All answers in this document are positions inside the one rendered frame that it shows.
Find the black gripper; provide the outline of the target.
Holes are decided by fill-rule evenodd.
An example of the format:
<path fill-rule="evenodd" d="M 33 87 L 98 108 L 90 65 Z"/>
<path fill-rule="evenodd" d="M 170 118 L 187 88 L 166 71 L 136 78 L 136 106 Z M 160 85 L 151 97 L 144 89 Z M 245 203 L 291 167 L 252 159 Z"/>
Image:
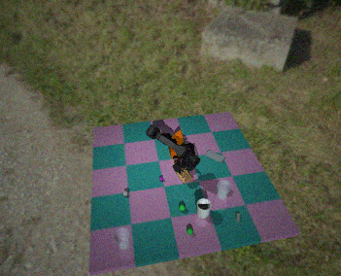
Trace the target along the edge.
<path fill-rule="evenodd" d="M 180 173 L 180 175 L 181 175 L 182 168 L 184 167 L 184 162 L 189 162 L 189 161 L 188 161 L 188 160 L 187 160 L 187 161 L 185 161 L 184 159 L 182 159 L 182 160 L 181 160 L 181 162 L 182 162 L 182 164 L 181 164 L 181 165 L 179 165 L 178 163 L 176 163 L 176 164 L 173 164 L 173 168 L 174 168 L 174 170 L 175 170 L 176 172 L 179 172 L 179 173 Z"/>

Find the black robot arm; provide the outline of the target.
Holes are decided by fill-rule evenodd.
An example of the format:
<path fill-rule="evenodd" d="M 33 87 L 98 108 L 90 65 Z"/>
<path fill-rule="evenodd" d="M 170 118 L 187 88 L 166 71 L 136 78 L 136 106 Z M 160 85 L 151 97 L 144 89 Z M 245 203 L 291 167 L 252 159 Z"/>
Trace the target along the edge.
<path fill-rule="evenodd" d="M 200 162 L 200 158 L 194 154 L 187 146 L 177 145 L 176 139 L 172 139 L 172 135 L 169 133 L 160 133 L 160 129 L 155 125 L 150 125 L 146 131 L 146 135 L 148 135 L 152 139 L 156 139 L 160 141 L 162 144 L 167 145 L 171 149 L 175 151 L 177 156 L 184 159 L 184 167 L 186 167 L 187 172 L 192 171 L 196 165 Z"/>

